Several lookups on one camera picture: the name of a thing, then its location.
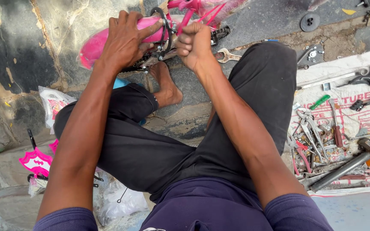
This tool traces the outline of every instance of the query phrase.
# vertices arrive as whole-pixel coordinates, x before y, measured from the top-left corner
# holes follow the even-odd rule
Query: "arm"
[[[282,161],[260,118],[223,74],[210,49],[210,29],[191,24],[183,31],[177,43],[178,54],[208,93],[229,139],[249,171],[262,207],[285,194],[309,196]]]
[[[37,220],[54,211],[82,207],[92,210],[93,176],[100,157],[109,99],[116,75],[133,65],[151,43],[141,43],[162,22],[138,30],[142,15],[121,11],[109,19],[109,35],[103,53],[95,62],[90,80],[64,128],[52,162],[49,181]]]

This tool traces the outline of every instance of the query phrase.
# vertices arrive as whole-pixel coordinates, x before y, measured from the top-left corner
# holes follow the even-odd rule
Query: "man's left hand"
[[[109,34],[102,55],[97,60],[103,68],[111,70],[114,76],[121,68],[134,65],[143,54],[153,47],[152,43],[142,43],[146,37],[157,32],[163,25],[162,19],[152,26],[138,30],[137,22],[143,18],[139,12],[119,12],[119,18],[109,19]]]

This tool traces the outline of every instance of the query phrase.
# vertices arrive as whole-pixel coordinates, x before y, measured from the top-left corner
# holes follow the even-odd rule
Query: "man's right hand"
[[[193,23],[182,29],[176,43],[178,56],[185,66],[197,73],[207,61],[215,61],[210,46],[211,30],[207,25]]]

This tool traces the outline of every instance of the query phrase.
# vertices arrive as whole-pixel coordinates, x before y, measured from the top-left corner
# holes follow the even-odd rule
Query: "red screwdriver handle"
[[[339,126],[333,126],[333,132],[335,134],[335,143],[338,148],[343,147],[342,133],[340,132]]]

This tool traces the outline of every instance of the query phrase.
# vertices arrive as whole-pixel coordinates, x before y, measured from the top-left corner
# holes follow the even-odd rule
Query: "black pants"
[[[234,66],[229,81],[262,120],[282,154],[296,87],[295,51],[277,42],[255,44]],[[56,116],[54,131],[59,140],[76,103]],[[157,109],[154,96],[135,83],[114,89],[98,167],[132,190],[151,193],[152,201],[173,182],[198,176],[222,178],[254,191],[217,114],[195,148],[138,125]]]

